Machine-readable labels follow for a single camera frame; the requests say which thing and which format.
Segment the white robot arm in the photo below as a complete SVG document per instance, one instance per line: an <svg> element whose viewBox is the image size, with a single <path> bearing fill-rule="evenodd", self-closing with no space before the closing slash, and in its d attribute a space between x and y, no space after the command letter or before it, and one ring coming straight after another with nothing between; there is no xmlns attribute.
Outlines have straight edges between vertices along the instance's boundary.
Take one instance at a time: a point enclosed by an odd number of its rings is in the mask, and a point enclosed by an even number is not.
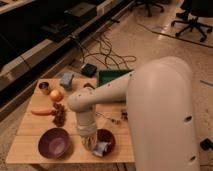
<svg viewBox="0 0 213 171"><path fill-rule="evenodd" d="M164 57L96 89L68 97L79 135L97 132L93 106L125 101L136 171L200 171L192 107L192 71L184 60Z"/></svg>

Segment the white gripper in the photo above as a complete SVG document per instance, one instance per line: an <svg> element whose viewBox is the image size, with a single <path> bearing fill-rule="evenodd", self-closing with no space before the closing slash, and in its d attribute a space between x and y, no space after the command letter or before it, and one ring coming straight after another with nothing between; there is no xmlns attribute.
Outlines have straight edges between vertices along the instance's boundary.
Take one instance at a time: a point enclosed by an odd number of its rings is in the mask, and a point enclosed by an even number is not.
<svg viewBox="0 0 213 171"><path fill-rule="evenodd" d="M87 151L93 151L97 144L97 125L95 123L86 126L78 125L77 132L84 148Z"/></svg>

